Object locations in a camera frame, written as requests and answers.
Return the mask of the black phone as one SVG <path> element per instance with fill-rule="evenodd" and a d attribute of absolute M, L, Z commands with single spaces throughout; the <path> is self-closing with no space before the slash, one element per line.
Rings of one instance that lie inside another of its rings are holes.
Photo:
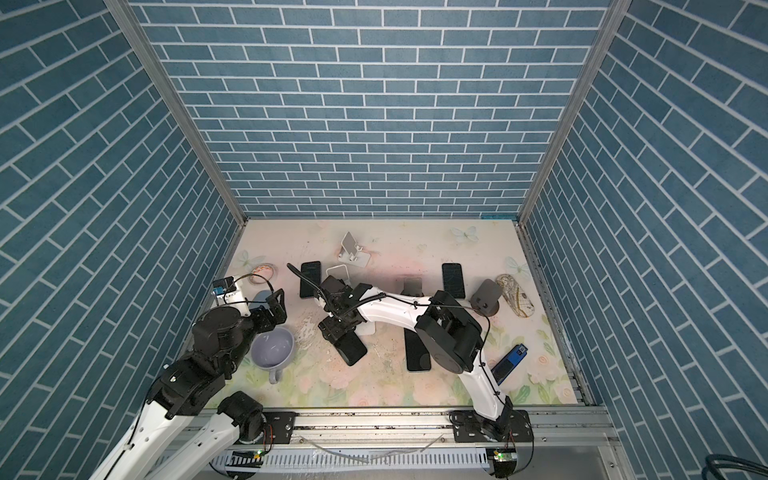
<path fill-rule="evenodd" d="M 404 330 L 406 369 L 409 372 L 431 370 L 431 356 L 419 335 L 413 330 Z"/>
<path fill-rule="evenodd" d="M 321 262 L 302 263 L 300 273 L 299 297 L 302 299 L 315 297 L 321 283 Z"/>
<path fill-rule="evenodd" d="M 348 366 L 355 365 L 368 353 L 367 347 L 354 331 L 342 335 L 334 347 Z"/>
<path fill-rule="evenodd" d="M 466 298 L 463 269 L 459 263 L 443 263 L 441 266 L 443 290 L 457 300 Z"/>

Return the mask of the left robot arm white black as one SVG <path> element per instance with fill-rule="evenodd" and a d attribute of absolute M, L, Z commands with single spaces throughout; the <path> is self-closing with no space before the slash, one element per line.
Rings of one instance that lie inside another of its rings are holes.
<path fill-rule="evenodd" d="M 161 455 L 233 377 L 256 335 L 287 319 L 283 290 L 263 302 L 217 305 L 195 322 L 191 351 L 154 380 L 143 406 L 116 447 L 96 468 L 95 479 L 192 479 L 237 443 L 254 444 L 258 454 L 273 446 L 275 432 L 262 405 L 237 391 L 219 404 L 195 436 L 166 461 Z"/>

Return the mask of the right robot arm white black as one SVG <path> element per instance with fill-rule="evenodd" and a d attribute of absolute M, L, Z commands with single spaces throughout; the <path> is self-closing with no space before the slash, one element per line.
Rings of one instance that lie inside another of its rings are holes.
<path fill-rule="evenodd" d="M 488 368 L 484 331 L 449 293 L 395 295 L 365 283 L 351 287 L 333 276 L 314 290 L 315 299 L 328 313 L 319 323 L 322 336 L 347 365 L 355 365 L 367 354 L 356 334 L 358 325 L 386 323 L 413 331 L 431 358 L 456 374 L 469 393 L 474 413 L 463 423 L 491 441 L 509 438 L 514 406 Z"/>

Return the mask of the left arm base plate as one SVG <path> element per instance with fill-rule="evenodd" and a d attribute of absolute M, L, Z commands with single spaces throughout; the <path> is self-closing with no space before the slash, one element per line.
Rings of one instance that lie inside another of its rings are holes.
<path fill-rule="evenodd" d="M 262 413 L 259 435 L 254 441 L 264 448 L 289 444 L 295 428 L 297 413 L 288 410 L 273 410 Z"/>

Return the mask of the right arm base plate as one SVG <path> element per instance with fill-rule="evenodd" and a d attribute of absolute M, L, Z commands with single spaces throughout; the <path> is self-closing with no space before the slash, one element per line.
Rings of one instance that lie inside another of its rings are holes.
<path fill-rule="evenodd" d="M 534 439 L 529 412 L 509 410 L 496 420 L 480 416 L 474 410 L 454 410 L 448 415 L 456 443 L 518 443 Z"/>

